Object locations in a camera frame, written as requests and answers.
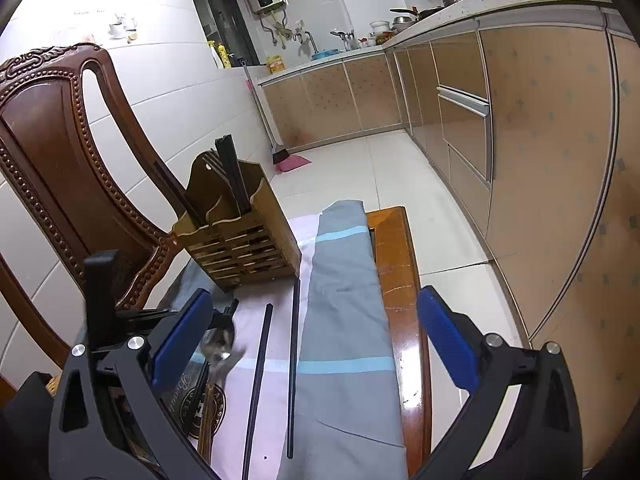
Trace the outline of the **steel spoon wooden handle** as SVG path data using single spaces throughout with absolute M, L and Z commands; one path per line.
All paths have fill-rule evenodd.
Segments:
M 212 456 L 212 432 L 215 426 L 216 410 L 214 409 L 215 382 L 218 373 L 228 364 L 232 353 L 234 335 L 231 330 L 214 328 L 208 339 L 201 344 L 201 352 L 206 357 L 208 375 L 205 383 L 203 413 L 200 433 L 198 434 L 198 454 L 207 466 Z

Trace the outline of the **yellow box on counter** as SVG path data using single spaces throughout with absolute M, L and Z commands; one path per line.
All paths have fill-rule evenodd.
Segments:
M 268 58 L 266 58 L 266 65 L 272 74 L 286 70 L 285 62 L 281 55 L 269 55 Z

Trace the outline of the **kitchen base cabinets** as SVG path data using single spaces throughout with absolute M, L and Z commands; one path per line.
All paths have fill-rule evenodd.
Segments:
M 639 402 L 639 48 L 602 6 L 521 6 L 262 86 L 288 148 L 367 136 L 423 284 L 557 342 L 604 459 Z

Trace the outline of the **broom with pink dustpan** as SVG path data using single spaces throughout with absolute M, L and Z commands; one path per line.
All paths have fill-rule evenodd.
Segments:
M 270 144 L 271 160 L 274 169 L 278 174 L 288 174 L 299 168 L 303 168 L 311 164 L 309 159 L 304 156 L 292 154 L 282 143 L 279 133 L 277 132 L 276 122 L 270 115 L 270 111 L 267 110 L 266 100 L 263 99 L 258 92 L 258 84 L 254 81 L 254 78 L 250 74 L 250 68 L 246 65 L 243 66 L 247 89 L 252 96 L 254 105 L 262 126 L 265 129 L 267 138 Z

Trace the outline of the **white bowl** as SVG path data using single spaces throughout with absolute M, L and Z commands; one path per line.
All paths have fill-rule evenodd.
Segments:
M 373 21 L 370 23 L 370 27 L 375 36 L 378 36 L 390 31 L 390 22 L 384 20 Z

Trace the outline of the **steel fork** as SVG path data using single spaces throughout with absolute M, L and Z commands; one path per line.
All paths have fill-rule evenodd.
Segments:
M 224 164 L 220 160 L 218 154 L 214 150 L 205 151 L 202 154 L 204 162 L 210 170 L 221 178 L 225 184 L 229 183 L 229 178 L 227 176 L 226 170 L 224 169 Z

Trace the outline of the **wooden utensil holder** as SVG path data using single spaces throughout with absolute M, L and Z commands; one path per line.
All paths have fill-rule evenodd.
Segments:
M 192 164 L 186 196 L 205 223 L 183 214 L 171 228 L 178 245 L 225 292 L 297 276 L 302 254 L 262 166 L 239 162 L 250 202 L 250 211 L 239 212 L 230 181 L 207 167 L 203 153 Z

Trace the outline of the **yellow bottle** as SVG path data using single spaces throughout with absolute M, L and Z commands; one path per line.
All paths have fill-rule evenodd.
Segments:
M 226 49 L 226 47 L 223 44 L 217 44 L 216 50 L 218 52 L 218 55 L 221 59 L 222 65 L 224 66 L 224 68 L 231 68 L 232 67 L 232 63 L 230 61 L 229 58 L 229 53 Z

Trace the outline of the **sink faucet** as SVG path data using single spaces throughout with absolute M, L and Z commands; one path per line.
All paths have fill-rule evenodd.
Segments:
M 313 58 L 319 52 L 314 36 L 309 30 L 296 30 L 294 37 L 295 41 L 299 43 L 298 50 L 301 54 Z

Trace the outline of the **carved wooden chair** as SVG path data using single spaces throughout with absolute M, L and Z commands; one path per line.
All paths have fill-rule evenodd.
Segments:
M 1 173 L 85 292 L 85 258 L 120 249 L 132 263 L 118 310 L 151 310 L 181 248 L 116 183 L 91 131 L 84 75 L 96 76 L 108 111 L 151 182 L 184 208 L 154 167 L 162 160 L 134 116 L 107 50 L 81 42 L 45 47 L 1 66 Z

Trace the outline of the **black chopstick beside spoon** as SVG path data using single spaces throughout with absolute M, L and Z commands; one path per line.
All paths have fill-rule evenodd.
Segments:
M 222 319 L 222 326 L 224 326 L 226 330 L 230 330 L 230 328 L 233 326 L 233 317 L 236 310 L 238 310 L 238 307 L 239 307 L 239 299 L 233 298 L 231 301 L 231 304 L 229 304 L 228 307 L 224 308 L 224 312 L 222 312 L 221 319 Z

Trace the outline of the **blue basin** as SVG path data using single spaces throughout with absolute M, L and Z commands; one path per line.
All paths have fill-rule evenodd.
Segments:
M 322 58 L 329 58 L 330 56 L 338 55 L 340 53 L 341 53 L 340 49 L 322 50 L 311 55 L 311 59 L 313 61 L 322 60 Z

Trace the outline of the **grey pink checked cloth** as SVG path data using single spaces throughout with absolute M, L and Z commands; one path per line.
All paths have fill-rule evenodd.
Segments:
M 284 278 L 226 294 L 189 263 L 160 302 L 177 310 L 200 288 L 217 308 L 239 299 L 233 322 L 241 354 L 224 385 L 213 471 L 241 479 L 262 321 L 273 304 L 250 479 L 406 478 L 396 367 L 362 203 L 340 200 L 291 226 L 303 256 L 292 460 L 286 424 L 294 283 Z

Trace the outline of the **small wooden table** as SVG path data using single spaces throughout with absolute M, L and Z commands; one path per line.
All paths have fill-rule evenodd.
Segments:
M 432 446 L 430 352 L 416 310 L 416 254 L 404 207 L 371 211 L 367 222 L 390 326 L 408 474 L 413 476 L 430 457 Z

